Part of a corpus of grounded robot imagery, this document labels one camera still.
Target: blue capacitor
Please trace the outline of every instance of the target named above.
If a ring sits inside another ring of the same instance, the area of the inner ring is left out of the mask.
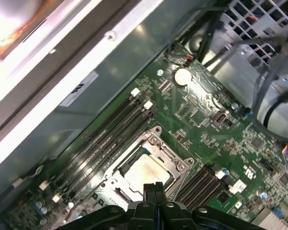
[[[266,192],[263,192],[263,193],[260,194],[260,198],[262,200],[266,200],[268,198],[268,194]]]
[[[274,208],[272,209],[272,211],[273,211],[274,214],[277,215],[279,218],[283,216],[282,210],[280,210],[280,209],[277,208],[277,207],[274,207]]]
[[[229,170],[228,170],[228,169],[223,168],[222,171],[223,171],[223,173],[225,174],[225,176],[228,176],[228,175],[229,175]]]
[[[37,201],[37,202],[35,203],[35,207],[36,207],[37,209],[41,209],[42,206],[43,206],[43,204],[42,204],[42,202],[40,202],[40,201]]]

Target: microchip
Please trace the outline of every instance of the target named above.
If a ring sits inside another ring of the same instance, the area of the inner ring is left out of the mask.
[[[217,198],[222,204],[224,204],[228,200],[229,195],[226,192],[222,192]]]
[[[229,98],[233,99],[235,96],[228,90],[224,90],[224,94]]]
[[[224,150],[224,149],[219,150],[219,154],[220,154],[221,156],[224,155],[224,153],[225,153],[225,150]]]
[[[284,184],[287,185],[288,184],[288,175],[286,173],[284,173],[280,178],[279,181]]]
[[[262,145],[262,141],[260,140],[259,137],[255,137],[252,141],[251,141],[251,145],[255,148],[258,149],[261,145]]]
[[[224,149],[225,149],[227,152],[231,151],[231,147],[230,147],[230,145],[226,145],[226,146],[224,146]]]
[[[226,119],[224,122],[228,125],[228,127],[231,127],[233,125],[232,121],[229,119]]]
[[[259,196],[255,196],[253,201],[256,205],[260,205],[262,203],[262,200]]]
[[[250,211],[254,210],[254,207],[253,207],[253,205],[252,205],[250,202],[248,202],[245,206],[246,206]]]

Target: screw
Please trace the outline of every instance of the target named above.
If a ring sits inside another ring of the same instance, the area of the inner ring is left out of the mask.
[[[164,71],[161,70],[161,69],[159,69],[159,70],[157,71],[157,75],[160,76],[160,77],[163,75],[163,73],[164,73]]]
[[[57,51],[56,49],[52,49],[49,53],[54,54],[56,51]]]
[[[156,138],[151,138],[151,139],[150,139],[150,142],[151,142],[152,144],[155,144],[155,143],[157,142],[157,139],[156,139]]]
[[[181,165],[178,165],[178,169],[182,171],[182,170],[184,170],[184,169],[185,169],[185,167],[184,167],[184,165],[183,165],[183,164],[181,164]]]
[[[118,213],[119,211],[116,208],[111,209],[111,213]]]
[[[206,208],[203,208],[203,207],[199,208],[198,210],[199,210],[201,213],[207,213],[207,212],[208,212],[208,210],[207,210]]]
[[[173,203],[167,203],[167,207],[174,207]]]
[[[105,37],[107,38],[108,41],[114,41],[116,38],[116,34],[114,31],[111,30],[106,32]]]

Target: metal grille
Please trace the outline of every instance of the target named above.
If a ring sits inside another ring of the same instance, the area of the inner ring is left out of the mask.
[[[288,27],[288,0],[234,0],[226,15],[229,26],[243,40],[281,34]],[[250,47],[264,62],[275,51],[270,44]]]

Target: green circuit board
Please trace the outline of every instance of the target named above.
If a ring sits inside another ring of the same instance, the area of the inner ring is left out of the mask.
[[[178,45],[175,52],[186,53],[186,50]],[[177,87],[173,83],[173,73],[182,68],[184,63],[184,59],[167,58],[163,53],[150,63],[59,156],[51,168],[43,173],[41,180],[31,185],[32,193],[37,193],[37,198],[32,203],[48,196],[38,191],[38,185],[64,167],[69,157],[78,151],[130,96],[131,91],[137,88],[157,109],[152,120],[137,130],[137,134],[161,126],[161,138],[181,158],[194,159],[193,168],[185,183],[203,165],[217,163],[221,168],[229,170],[230,185],[239,180],[246,185],[242,192],[235,195],[224,190],[223,198],[213,198],[209,202],[210,206],[246,221],[254,219],[264,207],[278,208],[282,212],[282,218],[288,221],[288,168],[282,158],[282,149],[276,140],[254,128],[247,109],[199,62],[194,61],[185,67],[193,75],[192,82],[187,87]],[[259,198],[256,195],[259,190],[267,192],[268,198]],[[87,193],[89,191],[84,189],[77,196],[80,199]],[[51,197],[44,200],[54,210]],[[12,210],[7,222],[12,222],[13,226],[14,217],[23,210],[26,215],[30,215],[32,205],[26,205]],[[87,206],[87,210],[90,210],[90,204],[85,204]],[[52,217],[47,218],[62,222],[65,215],[61,217],[56,210]],[[17,222],[23,224],[20,217]]]

